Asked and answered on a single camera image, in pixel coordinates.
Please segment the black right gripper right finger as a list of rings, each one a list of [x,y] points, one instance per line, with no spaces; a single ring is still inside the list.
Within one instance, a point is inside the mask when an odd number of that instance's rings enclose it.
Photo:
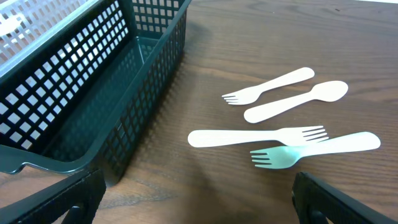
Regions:
[[[296,174],[292,202],[301,224],[397,224],[308,172]]]

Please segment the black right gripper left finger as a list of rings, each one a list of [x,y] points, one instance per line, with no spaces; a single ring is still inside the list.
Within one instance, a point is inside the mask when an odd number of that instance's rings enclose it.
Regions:
[[[1,209],[1,223],[91,223],[106,191],[99,169],[83,170]]]

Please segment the pale green plastic fork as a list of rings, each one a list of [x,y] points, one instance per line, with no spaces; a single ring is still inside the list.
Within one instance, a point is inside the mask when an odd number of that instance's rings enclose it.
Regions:
[[[295,165],[303,157],[369,151],[380,146],[381,140],[377,135],[370,132],[360,132],[306,146],[277,146],[259,149],[251,151],[251,158],[256,167],[286,169]]]

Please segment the white plastic fork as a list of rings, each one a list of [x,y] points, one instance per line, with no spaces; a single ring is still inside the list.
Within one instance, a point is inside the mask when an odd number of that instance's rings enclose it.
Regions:
[[[242,90],[234,91],[221,97],[229,105],[248,105],[255,102],[265,91],[302,82],[314,76],[315,71],[312,68],[302,67],[260,85],[243,88]]]
[[[279,141],[286,146],[304,146],[327,140],[323,126],[265,130],[194,130],[188,135],[193,147],[217,147],[259,141]]]

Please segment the white plastic spoon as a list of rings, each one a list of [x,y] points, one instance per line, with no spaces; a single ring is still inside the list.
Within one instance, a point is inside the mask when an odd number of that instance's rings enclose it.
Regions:
[[[307,93],[249,108],[244,112],[244,119],[249,123],[259,123],[312,100],[337,101],[347,92],[348,84],[343,81],[319,83]]]

